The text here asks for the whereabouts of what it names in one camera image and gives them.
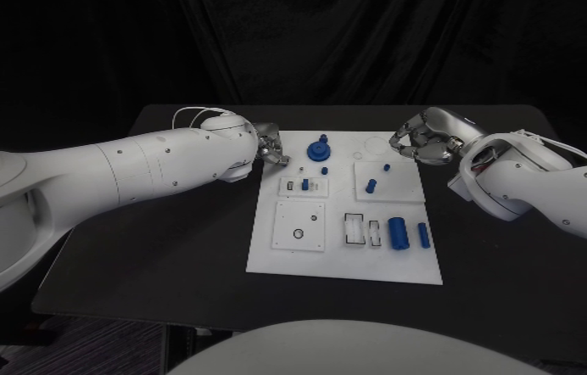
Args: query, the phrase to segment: white platform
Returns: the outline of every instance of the white platform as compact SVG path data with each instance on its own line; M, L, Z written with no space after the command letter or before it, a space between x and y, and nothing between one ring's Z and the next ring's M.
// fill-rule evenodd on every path
M306 150L309 145L318 141L322 133L328 135L332 155L327 161L315 162L311 160ZM397 169L393 162L415 163L412 159L391 151L389 140L393 132L282 131L280 135L285 153L292 156L293 160L286 168L275 165L265 167L247 271L384 282L443 284L433 241L435 227L429 223L426 204L367 202L358 201L357 197L357 162L390 163L389 173ZM327 176L321 173L322 167L328 167ZM416 176L415 191L419 192L419 189L423 190L423 185L417 167L413 170L416 174L413 173L413 180L407 184L415 185ZM279 196L282 177L328 178L328 198ZM279 201L325 205L325 251L272 248ZM364 214L366 246L345 245L345 213ZM402 216L407 221L410 238L410 249L400 251L391 248L390 243L389 219L396 216ZM380 222L381 247L370 246L370 221ZM420 222L426 222L429 227L429 249L425 249L420 243L417 229Z

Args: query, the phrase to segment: black table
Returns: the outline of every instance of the black table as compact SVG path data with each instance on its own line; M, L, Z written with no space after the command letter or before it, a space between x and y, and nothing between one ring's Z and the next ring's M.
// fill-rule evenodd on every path
M149 106L132 135L171 127ZM530 106L449 108L490 132L556 137ZM283 130L393 131L417 106L229 107ZM190 114L179 119L188 125ZM40 312L246 331L319 318L430 330L514 355L587 361L587 241L537 211L505 222L446 188L456 163L419 165L445 286L246 273L262 162L250 177L96 216L40 290Z

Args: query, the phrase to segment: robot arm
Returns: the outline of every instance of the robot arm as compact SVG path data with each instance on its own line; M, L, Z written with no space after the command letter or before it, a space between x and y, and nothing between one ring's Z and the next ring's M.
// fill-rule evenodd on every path
M399 140L412 135L417 146ZM533 133L488 135L475 123L442 108L425 110L400 128L391 148L425 164L464 157L449 187L498 218L513 221L536 207L567 232L587 238L587 167L546 148L544 141L587 154Z
M256 157L288 165L275 124L239 115L42 153L0 152L0 291L68 230L128 204L246 178Z

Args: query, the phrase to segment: blue object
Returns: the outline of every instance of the blue object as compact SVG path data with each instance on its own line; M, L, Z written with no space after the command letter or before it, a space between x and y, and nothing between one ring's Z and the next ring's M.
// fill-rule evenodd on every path
M391 236L391 247L396 250L403 250L410 248L410 241L407 240L407 222L404 218L391 218L390 221L390 236Z
M377 185L377 180L371 179L370 183L367 184L367 190L366 190L370 194L373 194L376 191L376 185Z
M327 135L322 135L321 140L309 146L309 157L315 161L325 161L331 157Z
M419 224L419 232L420 232L420 240L423 241L423 248L430 247L430 240L429 240L429 230L426 229L426 224L422 222Z

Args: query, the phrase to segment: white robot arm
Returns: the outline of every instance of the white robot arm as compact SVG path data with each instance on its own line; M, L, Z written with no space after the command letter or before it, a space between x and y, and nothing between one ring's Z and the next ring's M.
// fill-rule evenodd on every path
M278 125L253 125L224 112L200 129L50 152L0 152L0 291L94 215L216 180L236 182L256 157L288 165Z
M400 144L410 135L417 146ZM429 165L464 157L449 187L503 220L536 207L567 232L587 238L587 167L575 168L544 146L552 143L587 159L587 154L534 133L488 135L478 125L442 108L426 109L400 128L391 148Z

